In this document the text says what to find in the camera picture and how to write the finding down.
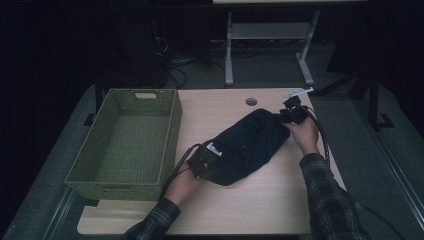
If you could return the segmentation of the person's left hand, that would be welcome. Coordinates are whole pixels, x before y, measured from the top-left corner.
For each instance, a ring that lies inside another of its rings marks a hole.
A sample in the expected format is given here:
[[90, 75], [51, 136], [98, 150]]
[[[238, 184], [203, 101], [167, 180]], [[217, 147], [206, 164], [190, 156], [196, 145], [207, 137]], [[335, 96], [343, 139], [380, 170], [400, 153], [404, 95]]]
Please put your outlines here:
[[164, 197], [180, 206], [189, 195], [205, 183], [204, 179], [195, 178], [189, 171], [184, 171], [171, 182]]

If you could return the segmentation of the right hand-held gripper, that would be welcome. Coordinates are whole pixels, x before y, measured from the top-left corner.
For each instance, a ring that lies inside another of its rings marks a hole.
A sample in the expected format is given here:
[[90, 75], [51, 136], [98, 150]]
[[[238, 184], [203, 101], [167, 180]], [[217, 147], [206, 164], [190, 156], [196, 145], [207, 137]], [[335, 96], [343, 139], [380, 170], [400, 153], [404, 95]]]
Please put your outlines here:
[[307, 106], [301, 103], [300, 95], [312, 92], [313, 88], [294, 90], [284, 97], [284, 109], [279, 110], [278, 119], [281, 123], [293, 123], [299, 125], [310, 116]]

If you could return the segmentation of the white metal table frame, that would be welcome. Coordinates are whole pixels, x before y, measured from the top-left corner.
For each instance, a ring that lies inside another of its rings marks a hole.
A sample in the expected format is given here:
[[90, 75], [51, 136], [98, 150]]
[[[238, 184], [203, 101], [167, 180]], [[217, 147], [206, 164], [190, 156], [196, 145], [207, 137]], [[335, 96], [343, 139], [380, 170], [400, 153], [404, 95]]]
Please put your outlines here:
[[305, 83], [314, 85], [314, 80], [306, 62], [316, 25], [320, 16], [315, 11], [309, 22], [283, 23], [234, 23], [232, 13], [227, 14], [226, 55], [224, 59], [225, 85], [234, 84], [232, 63], [232, 42], [234, 40], [303, 40], [303, 49], [295, 54]]

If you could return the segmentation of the person's right hand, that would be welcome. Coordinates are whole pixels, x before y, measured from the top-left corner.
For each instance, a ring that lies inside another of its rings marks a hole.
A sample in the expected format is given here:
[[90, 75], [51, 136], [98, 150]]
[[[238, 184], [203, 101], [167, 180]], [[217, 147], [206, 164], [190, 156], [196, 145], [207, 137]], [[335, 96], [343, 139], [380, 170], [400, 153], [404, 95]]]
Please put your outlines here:
[[304, 156], [318, 153], [319, 132], [314, 121], [308, 117], [301, 124], [284, 123], [293, 136], [295, 143], [300, 148]]

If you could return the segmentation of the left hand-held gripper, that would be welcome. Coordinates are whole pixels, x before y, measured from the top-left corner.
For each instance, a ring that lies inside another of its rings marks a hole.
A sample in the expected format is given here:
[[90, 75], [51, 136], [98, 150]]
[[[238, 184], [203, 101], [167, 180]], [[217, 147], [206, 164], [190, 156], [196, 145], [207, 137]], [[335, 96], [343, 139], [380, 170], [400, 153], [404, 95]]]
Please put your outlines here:
[[216, 163], [221, 156], [222, 153], [209, 142], [201, 144], [187, 163], [194, 177], [211, 181], [219, 174]]

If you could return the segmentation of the dark navy garment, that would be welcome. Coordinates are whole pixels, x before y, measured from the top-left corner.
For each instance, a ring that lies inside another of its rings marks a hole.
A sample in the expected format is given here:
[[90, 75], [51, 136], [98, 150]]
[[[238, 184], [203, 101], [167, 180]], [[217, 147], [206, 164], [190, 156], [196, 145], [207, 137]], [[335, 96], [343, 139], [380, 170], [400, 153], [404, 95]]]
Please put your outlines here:
[[217, 137], [211, 139], [222, 155], [213, 163], [217, 175], [211, 182], [229, 186], [267, 164], [290, 131], [265, 109], [257, 109], [246, 115]]

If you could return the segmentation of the green woven basket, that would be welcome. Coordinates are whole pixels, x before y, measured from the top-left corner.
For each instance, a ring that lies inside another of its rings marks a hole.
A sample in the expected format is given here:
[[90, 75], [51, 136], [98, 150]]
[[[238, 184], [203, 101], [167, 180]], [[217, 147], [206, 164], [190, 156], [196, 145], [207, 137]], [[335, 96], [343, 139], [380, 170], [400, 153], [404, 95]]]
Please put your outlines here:
[[155, 201], [174, 169], [182, 117], [174, 89], [111, 89], [65, 183], [88, 199]]

